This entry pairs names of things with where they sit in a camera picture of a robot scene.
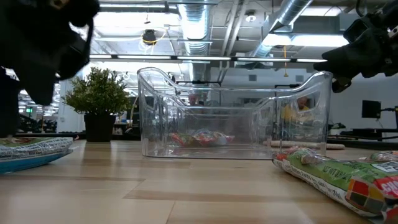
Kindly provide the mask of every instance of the black monitor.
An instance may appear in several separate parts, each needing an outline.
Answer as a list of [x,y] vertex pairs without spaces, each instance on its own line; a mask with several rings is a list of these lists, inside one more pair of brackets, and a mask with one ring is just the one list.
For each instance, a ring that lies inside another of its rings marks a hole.
[[363,100],[362,101],[362,118],[380,118],[381,102]]

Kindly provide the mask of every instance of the green snack bag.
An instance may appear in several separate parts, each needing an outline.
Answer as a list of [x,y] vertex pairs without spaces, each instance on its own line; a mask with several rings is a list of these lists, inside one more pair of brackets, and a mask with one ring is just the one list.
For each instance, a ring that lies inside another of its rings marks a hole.
[[398,222],[398,161],[338,161],[296,146],[272,162],[359,215]]

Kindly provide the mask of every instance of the red label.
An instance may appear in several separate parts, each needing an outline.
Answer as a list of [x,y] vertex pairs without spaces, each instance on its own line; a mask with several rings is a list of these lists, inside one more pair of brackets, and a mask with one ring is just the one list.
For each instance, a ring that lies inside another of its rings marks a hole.
[[385,177],[373,182],[386,195],[398,197],[398,177]]

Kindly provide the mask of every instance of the wooden tabletop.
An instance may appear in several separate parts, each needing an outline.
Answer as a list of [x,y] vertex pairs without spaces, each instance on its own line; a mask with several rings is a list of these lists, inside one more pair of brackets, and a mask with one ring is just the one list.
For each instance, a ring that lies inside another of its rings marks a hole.
[[271,161],[152,159],[134,141],[72,148],[47,166],[0,176],[1,224],[368,223]]

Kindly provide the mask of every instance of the clear plastic bin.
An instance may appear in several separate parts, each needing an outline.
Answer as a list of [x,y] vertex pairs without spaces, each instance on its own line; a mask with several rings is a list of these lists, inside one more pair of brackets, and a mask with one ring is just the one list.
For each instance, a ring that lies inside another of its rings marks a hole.
[[331,73],[283,90],[178,85],[157,68],[137,74],[145,156],[272,159],[296,145],[326,152]]

